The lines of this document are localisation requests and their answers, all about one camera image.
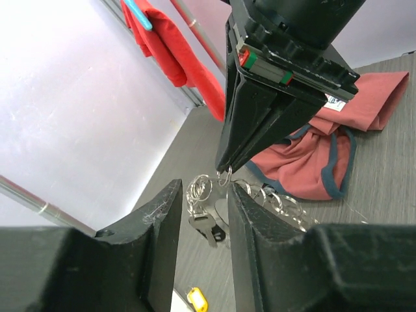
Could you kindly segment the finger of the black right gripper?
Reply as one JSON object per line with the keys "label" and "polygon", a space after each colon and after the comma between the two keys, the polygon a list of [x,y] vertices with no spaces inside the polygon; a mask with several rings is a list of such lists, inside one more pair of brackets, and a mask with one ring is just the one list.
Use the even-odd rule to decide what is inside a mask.
{"label": "finger of the black right gripper", "polygon": [[252,79],[242,70],[234,24],[230,16],[226,21],[226,109],[215,159],[218,172],[229,169],[235,172],[251,158],[246,147],[276,98],[273,88]]}
{"label": "finger of the black right gripper", "polygon": [[234,104],[232,170],[304,126],[323,107],[326,97],[314,90],[292,96],[276,92],[271,100]]}

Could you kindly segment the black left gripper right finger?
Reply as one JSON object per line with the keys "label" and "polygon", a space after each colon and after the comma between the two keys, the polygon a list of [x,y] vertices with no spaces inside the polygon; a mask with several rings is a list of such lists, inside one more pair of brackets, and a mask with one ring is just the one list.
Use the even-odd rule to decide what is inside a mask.
{"label": "black left gripper right finger", "polygon": [[237,311],[414,311],[415,227],[301,231],[238,185],[227,192]]}

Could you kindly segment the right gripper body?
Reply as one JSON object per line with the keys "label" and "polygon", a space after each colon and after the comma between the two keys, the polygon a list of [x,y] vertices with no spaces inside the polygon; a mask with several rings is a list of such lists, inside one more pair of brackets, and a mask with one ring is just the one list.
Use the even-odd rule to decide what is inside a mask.
{"label": "right gripper body", "polygon": [[363,1],[230,1],[230,38],[240,56],[270,71],[291,72],[302,86],[343,101],[358,92],[359,75],[332,42]]}

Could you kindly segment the black key tag with key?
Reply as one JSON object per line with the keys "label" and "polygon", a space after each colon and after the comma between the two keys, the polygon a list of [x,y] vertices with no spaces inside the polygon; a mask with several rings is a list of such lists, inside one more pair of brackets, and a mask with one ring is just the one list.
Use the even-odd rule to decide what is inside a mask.
{"label": "black key tag with key", "polygon": [[226,239],[226,232],[216,223],[214,217],[208,213],[191,215],[189,224],[203,235],[210,247],[216,248],[219,242]]}

